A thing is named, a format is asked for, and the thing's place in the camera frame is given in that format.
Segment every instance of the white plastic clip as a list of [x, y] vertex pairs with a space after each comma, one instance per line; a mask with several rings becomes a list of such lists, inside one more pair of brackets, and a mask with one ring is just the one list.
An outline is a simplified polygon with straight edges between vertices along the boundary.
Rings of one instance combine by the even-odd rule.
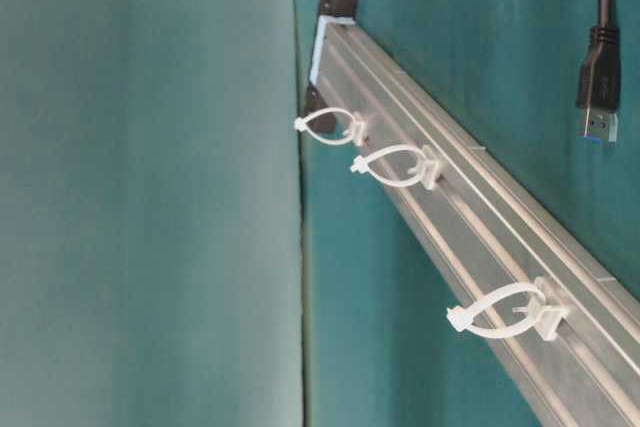
[[[534, 284], [522, 282], [506, 285], [478, 299], [469, 308], [457, 306], [447, 309], [447, 319], [458, 331], [468, 330], [487, 339], [508, 339], [523, 334], [534, 327], [543, 340], [550, 342], [556, 339], [560, 321], [567, 316], [568, 309], [561, 305], [547, 305], [547, 295], [543, 292], [545, 281], [542, 277], [535, 279]], [[520, 322], [501, 329], [483, 329], [473, 325], [473, 320], [482, 311], [512, 295], [532, 294], [526, 307], [514, 309], [514, 312], [526, 314]]]
[[[342, 139], [325, 139], [309, 128], [309, 122], [326, 114], [343, 114], [351, 119], [349, 127], [343, 132], [344, 137]], [[364, 143], [364, 133], [366, 130], [366, 124], [364, 120], [362, 120], [362, 117], [360, 117], [360, 114], [357, 112], [352, 114], [348, 110], [341, 109], [339, 107], [327, 107], [326, 109], [316, 110], [306, 117], [298, 117], [293, 123], [293, 127], [298, 132], [309, 132], [309, 135], [318, 142], [334, 146], [345, 145], [349, 142], [353, 142], [355, 145], [361, 146]]]
[[[374, 162], [381, 157], [384, 157], [389, 154], [393, 154], [396, 152], [411, 152], [416, 155], [418, 158], [418, 162], [415, 167], [412, 167], [408, 170], [408, 174], [411, 175], [409, 179], [406, 180], [391, 180], [381, 175], [377, 174], [373, 171], [369, 164]], [[434, 153], [433, 149], [425, 145], [422, 149], [414, 145], [392, 145], [390, 147], [385, 147], [384, 149], [378, 150], [373, 154], [370, 154], [366, 157], [359, 155], [353, 160], [353, 165], [351, 166], [351, 172], [358, 172], [360, 174], [369, 173], [373, 178], [375, 178], [378, 182], [388, 185], [389, 187], [411, 187], [413, 185], [419, 184], [422, 182], [424, 187], [427, 190], [435, 189], [436, 182], [438, 178], [440, 178], [440, 174], [442, 173], [442, 167], [444, 165], [443, 160]]]

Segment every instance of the teal wall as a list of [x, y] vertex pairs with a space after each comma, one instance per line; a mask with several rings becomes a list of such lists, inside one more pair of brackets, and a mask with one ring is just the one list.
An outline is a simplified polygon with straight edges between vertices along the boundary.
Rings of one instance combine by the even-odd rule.
[[0, 0], [0, 424], [117, 425], [128, 0]]
[[122, 415], [298, 426], [293, 0], [132, 0]]
[[0, 21], [0, 424], [300, 425], [292, 0]]
[[[296, 0], [304, 84], [318, 0]], [[578, 66], [595, 0], [360, 0], [358, 22], [640, 296], [640, 23], [623, 33], [620, 140], [577, 137]], [[304, 148], [308, 419], [324, 426], [538, 425], [355, 152]]]

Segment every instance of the usb cable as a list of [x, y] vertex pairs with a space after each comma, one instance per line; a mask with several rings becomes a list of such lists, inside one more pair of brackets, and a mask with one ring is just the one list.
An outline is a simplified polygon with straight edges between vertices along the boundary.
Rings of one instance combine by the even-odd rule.
[[620, 31], [614, 0], [598, 0], [598, 25], [591, 29], [587, 57], [580, 68], [577, 106], [580, 135], [615, 142], [620, 104]]

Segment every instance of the green wall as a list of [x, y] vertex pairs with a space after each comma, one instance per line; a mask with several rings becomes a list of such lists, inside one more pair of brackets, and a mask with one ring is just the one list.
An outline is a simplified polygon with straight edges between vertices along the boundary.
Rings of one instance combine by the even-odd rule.
[[128, 0], [0, 0], [0, 424], [118, 425]]
[[[304, 85], [318, 0], [296, 0]], [[596, 0], [360, 0], [358, 22], [640, 295], [640, 23], [623, 35], [619, 142], [577, 137], [578, 67]], [[324, 426], [531, 426], [480, 339], [444, 318], [457, 302], [355, 152], [304, 148], [308, 419]]]
[[0, 424], [300, 425], [293, 1], [0, 21]]
[[293, 0], [132, 0], [129, 425], [300, 425], [293, 32]]

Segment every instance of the aluminum rail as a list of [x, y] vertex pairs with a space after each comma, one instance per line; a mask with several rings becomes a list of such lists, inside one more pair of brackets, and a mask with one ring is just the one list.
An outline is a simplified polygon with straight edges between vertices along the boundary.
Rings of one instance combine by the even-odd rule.
[[[387, 192], [460, 302], [543, 277], [568, 307], [553, 342], [533, 330], [488, 341], [542, 424], [640, 426], [640, 304], [362, 29], [325, 35], [316, 87], [362, 117], [363, 155], [411, 144], [444, 160], [434, 190]], [[398, 179], [413, 165], [393, 154], [372, 167]], [[485, 311], [483, 326], [516, 322], [514, 302]]]

